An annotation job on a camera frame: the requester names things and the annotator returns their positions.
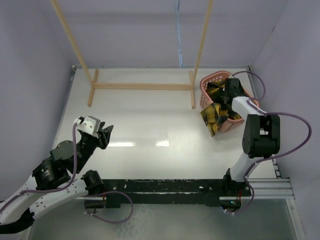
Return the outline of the yellow black plaid shirt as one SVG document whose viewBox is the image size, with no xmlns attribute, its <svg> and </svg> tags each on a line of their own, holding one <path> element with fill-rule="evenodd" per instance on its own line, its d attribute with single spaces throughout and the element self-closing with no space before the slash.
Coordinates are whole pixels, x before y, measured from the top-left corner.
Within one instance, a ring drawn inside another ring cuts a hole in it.
<svg viewBox="0 0 320 240">
<path fill-rule="evenodd" d="M 229 120 L 240 120 L 241 117 L 236 112 L 232 111 L 223 102 L 225 81 L 213 81 L 209 82 L 205 93 L 208 95 L 209 99 L 212 100 L 207 107 L 205 107 L 201 112 L 201 117 L 210 131 L 212 137 L 218 131 L 226 121 Z"/>
</svg>

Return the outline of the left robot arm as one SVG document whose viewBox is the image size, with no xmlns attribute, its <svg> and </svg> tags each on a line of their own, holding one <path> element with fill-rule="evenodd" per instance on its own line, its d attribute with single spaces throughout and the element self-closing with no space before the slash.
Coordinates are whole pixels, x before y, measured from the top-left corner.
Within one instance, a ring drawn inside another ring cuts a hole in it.
<svg viewBox="0 0 320 240">
<path fill-rule="evenodd" d="M 0 204 L 0 233 L 11 235 L 31 227 L 40 215 L 77 197 L 98 196 L 103 182 L 96 170 L 77 175 L 96 149 L 107 148 L 113 125 L 92 116 L 80 117 L 72 140 L 60 142 L 31 173 L 27 181 Z"/>
</svg>

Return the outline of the blue wire hanger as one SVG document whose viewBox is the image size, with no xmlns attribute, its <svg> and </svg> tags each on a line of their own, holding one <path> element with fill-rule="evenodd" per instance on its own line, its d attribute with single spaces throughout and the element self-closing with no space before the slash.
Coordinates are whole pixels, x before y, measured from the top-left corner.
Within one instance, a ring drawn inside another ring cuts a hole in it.
<svg viewBox="0 0 320 240">
<path fill-rule="evenodd" d="M 178 61 L 179 68 L 183 68 L 183 55 L 182 55 L 182 45 L 181 45 L 181 31 L 180 31 L 180 1 L 176 0 L 174 3 L 174 14 L 175 14 L 175 30 L 177 35 L 177 51 L 178 51 Z"/>
</svg>

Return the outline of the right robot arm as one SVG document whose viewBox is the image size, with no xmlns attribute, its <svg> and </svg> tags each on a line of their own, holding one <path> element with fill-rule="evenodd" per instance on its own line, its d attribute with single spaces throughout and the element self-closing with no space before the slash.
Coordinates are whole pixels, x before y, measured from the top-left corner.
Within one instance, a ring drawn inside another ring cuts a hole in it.
<svg viewBox="0 0 320 240">
<path fill-rule="evenodd" d="M 280 150 L 280 117 L 268 114 L 246 96 L 237 78 L 225 80 L 223 102 L 238 113 L 245 123 L 242 137 L 242 154 L 235 165 L 229 168 L 222 180 L 222 190 L 228 196 L 246 189 L 248 178 L 265 159 Z"/>
</svg>

